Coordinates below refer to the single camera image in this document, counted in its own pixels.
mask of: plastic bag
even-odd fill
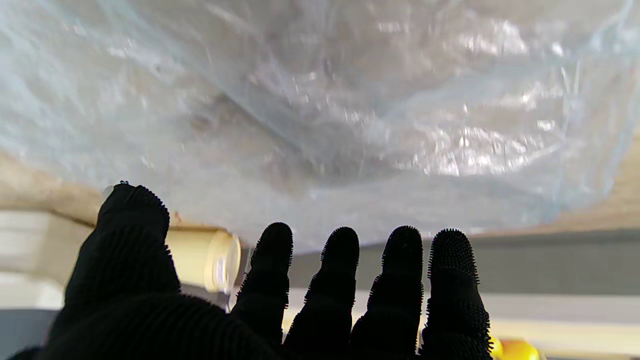
[[[296,252],[551,221],[636,123],[633,0],[7,0],[0,148]]]

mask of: white surface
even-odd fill
[[[65,298],[52,280],[9,272],[0,272],[0,294],[0,309],[60,310]]]

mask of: gray wall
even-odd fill
[[[472,244],[484,292],[640,295],[640,231],[479,238]],[[425,264],[429,246],[425,241]],[[368,290],[380,273],[383,250],[360,250],[358,289]],[[291,286],[307,287],[319,267],[319,254],[294,256]],[[429,281],[422,281],[428,290]]]

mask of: gray surface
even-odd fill
[[[42,345],[57,311],[0,310],[0,359],[18,350]]]
[[[640,231],[479,238],[472,243],[484,292],[640,295]],[[380,273],[383,249],[360,250],[358,289],[368,290]],[[425,264],[428,256],[426,241]],[[294,256],[291,286],[307,287],[319,267],[319,254]],[[423,278],[423,283],[428,290],[429,281]]]

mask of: finger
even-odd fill
[[[331,234],[322,265],[305,296],[305,306],[291,325],[285,346],[296,352],[341,353],[349,346],[355,300],[358,235],[348,227]]]
[[[422,331],[421,354],[428,359],[491,359],[489,314],[478,292],[471,244],[460,231],[438,233],[429,260],[431,298]]]
[[[382,255],[382,274],[373,282],[367,312],[353,327],[351,343],[389,354],[412,356],[422,312],[422,238],[398,227]]]
[[[180,282],[164,243],[168,226],[169,212],[154,193],[144,186],[116,185],[80,248],[65,304],[177,293]]]
[[[246,323],[271,343],[282,342],[282,317],[289,303],[287,272],[293,253],[293,235],[286,224],[269,225],[251,258],[251,270],[237,295],[231,316]]]

